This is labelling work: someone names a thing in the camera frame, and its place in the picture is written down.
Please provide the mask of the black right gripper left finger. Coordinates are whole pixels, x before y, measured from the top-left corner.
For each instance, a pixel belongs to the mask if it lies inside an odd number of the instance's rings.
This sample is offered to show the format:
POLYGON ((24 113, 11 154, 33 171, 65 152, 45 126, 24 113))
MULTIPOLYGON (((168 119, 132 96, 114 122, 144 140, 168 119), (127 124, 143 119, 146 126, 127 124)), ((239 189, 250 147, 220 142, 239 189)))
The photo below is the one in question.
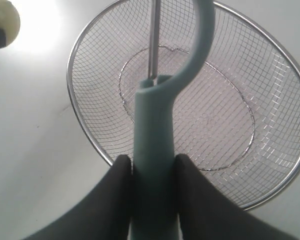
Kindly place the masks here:
POLYGON ((126 240, 132 198, 132 163, 119 155, 100 182, 71 210, 29 240, 126 240))

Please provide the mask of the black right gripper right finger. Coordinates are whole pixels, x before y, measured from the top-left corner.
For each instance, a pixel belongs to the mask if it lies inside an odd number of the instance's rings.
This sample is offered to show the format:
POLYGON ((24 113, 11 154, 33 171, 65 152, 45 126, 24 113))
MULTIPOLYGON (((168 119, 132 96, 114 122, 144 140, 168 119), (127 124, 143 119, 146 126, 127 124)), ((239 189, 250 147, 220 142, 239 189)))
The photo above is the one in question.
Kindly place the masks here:
POLYGON ((174 162, 177 208, 185 240, 294 240, 219 192, 186 154, 174 162))

